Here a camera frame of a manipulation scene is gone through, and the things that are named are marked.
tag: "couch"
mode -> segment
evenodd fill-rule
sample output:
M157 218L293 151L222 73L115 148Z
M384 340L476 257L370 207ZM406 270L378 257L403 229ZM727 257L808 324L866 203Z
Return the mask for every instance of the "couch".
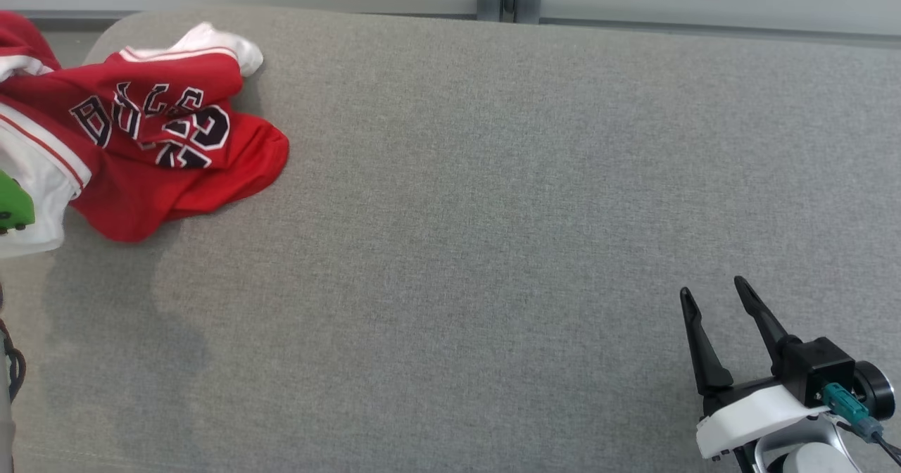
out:
M696 447L679 307L769 376L734 275L901 380L901 53L219 7L87 61L203 20L263 50L235 104L289 164L144 243L71 211L0 264L17 471L738 471Z

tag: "floor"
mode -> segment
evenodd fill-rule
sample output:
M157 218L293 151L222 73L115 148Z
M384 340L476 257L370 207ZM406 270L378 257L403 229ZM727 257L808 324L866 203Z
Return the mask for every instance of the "floor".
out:
M44 37L63 68L81 65L100 37L99 31L44 31Z

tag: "clothing pile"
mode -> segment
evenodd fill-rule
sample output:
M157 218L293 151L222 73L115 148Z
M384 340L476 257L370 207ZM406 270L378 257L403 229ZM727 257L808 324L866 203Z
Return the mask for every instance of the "clothing pile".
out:
M287 138L229 106L262 62L256 44L203 23L169 49L64 70L30 21L0 12L0 171L34 207L0 236L0 258L61 245L70 203L107 238L139 241L268 187Z

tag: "red fabric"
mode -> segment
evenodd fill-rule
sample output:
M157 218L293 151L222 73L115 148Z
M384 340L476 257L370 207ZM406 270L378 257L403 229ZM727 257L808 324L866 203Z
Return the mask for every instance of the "red fabric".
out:
M58 69L43 37L18 15L0 13L0 44L0 56L24 49ZM229 105L242 86L233 55L213 49L143 63L126 56L135 59L125 50L99 65L0 82L0 103L44 127L91 170L72 206L100 233L138 241L166 220L211 213L279 177L287 138Z

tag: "white trim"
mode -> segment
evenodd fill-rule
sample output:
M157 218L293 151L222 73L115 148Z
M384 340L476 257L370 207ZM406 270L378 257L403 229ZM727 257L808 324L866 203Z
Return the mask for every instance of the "white trim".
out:
M205 56L205 55L225 55L238 61L238 56L234 50L228 47L209 47L209 49L197 49L195 51L170 51L167 49L132 49L125 47L119 51L119 56L130 63L147 63L154 61L174 61L177 59L186 59L189 57Z
M38 58L31 56L0 56L0 82L6 81L6 78L17 72L24 72L27 75L44 75L44 73L53 72L53 69Z
M0 103L0 114L7 117L10 121L13 121L21 127L22 130L25 130L27 134L20 133L16 127L10 126L3 120L0 120L0 124L3 124L10 133L13 133L15 136L19 137L19 139L25 141L29 146L41 152L42 155L47 156L47 158L51 160L51 162L54 162L54 165L56 165L66 177L70 178L75 189L78 190L77 195L81 193L81 188L86 187L87 182L91 180L91 170L87 168L87 165L85 165L83 161L81 161L81 158L78 158L78 155L76 155L74 151L69 149L68 146L57 139L52 133L44 129L44 127L29 119L25 114L19 113L15 108ZM56 155L49 152L47 149L42 148L41 144L30 139L30 137L41 140L41 142L46 144L48 148L56 153ZM59 158L65 160L65 164L64 162L60 162ZM72 175L72 170L74 170L77 175Z

